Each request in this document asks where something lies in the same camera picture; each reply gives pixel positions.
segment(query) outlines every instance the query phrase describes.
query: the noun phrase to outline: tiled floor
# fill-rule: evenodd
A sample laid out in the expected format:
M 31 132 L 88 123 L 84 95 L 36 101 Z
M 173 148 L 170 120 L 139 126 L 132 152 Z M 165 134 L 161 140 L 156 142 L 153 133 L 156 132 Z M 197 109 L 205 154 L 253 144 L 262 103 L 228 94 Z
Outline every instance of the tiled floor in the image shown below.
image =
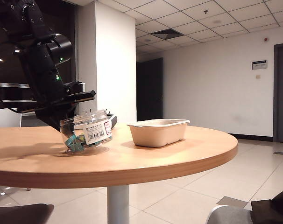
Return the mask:
M 130 223 L 204 224 L 224 196 L 220 203 L 234 198 L 248 202 L 245 208 L 251 209 L 251 201 L 271 199 L 283 191 L 283 155 L 274 152 L 283 152 L 283 143 L 239 140 L 237 156 L 220 167 L 131 185 Z M 48 224 L 107 223 L 106 188 L 26 191 L 0 186 L 1 193 L 0 206 L 53 204 Z

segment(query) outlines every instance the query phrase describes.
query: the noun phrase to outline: white wall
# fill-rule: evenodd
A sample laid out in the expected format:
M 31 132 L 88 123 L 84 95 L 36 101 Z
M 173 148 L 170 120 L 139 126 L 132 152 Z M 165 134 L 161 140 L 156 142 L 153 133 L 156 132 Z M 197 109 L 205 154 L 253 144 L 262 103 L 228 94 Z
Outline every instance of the white wall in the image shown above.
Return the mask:
M 135 19 L 96 2 L 98 109 L 136 121 Z
M 78 7 L 78 80 L 85 83 L 85 91 L 97 93 L 95 3 Z M 95 100 L 79 104 L 82 111 L 97 110 Z
M 136 121 L 135 19 L 99 2 L 78 14 L 79 79 L 96 91 L 98 110 Z
M 283 27 L 164 52 L 165 118 L 272 136 L 274 45 L 280 43 Z M 268 68 L 252 70 L 259 60 L 268 60 Z

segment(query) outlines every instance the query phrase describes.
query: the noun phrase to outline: dark door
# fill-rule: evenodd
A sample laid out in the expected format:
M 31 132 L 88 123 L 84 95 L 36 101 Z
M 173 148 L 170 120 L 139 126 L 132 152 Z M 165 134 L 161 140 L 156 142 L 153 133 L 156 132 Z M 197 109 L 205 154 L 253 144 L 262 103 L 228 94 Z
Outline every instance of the dark door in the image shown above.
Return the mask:
M 163 118 L 163 58 L 136 64 L 137 120 Z
M 274 125 L 274 139 L 283 142 L 283 44 L 275 47 L 275 97 L 276 125 Z

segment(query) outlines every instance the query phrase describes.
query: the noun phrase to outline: clear plastic jar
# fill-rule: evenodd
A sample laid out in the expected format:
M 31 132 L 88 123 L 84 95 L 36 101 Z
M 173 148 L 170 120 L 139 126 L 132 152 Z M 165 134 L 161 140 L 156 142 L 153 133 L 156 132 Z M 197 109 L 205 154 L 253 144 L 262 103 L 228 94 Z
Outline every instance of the clear plastic jar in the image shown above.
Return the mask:
M 68 153 L 84 152 L 112 139 L 111 122 L 104 110 L 61 120 L 60 131 Z

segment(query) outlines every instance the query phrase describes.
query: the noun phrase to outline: baseboard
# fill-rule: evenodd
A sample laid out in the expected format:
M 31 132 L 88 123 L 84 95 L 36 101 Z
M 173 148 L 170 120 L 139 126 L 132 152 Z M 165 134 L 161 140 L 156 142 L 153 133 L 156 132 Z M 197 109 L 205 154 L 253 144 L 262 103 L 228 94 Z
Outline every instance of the baseboard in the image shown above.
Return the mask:
M 259 135 L 247 135 L 247 134 L 231 134 L 237 139 L 257 140 L 257 141 L 273 141 L 273 137 L 259 136 Z

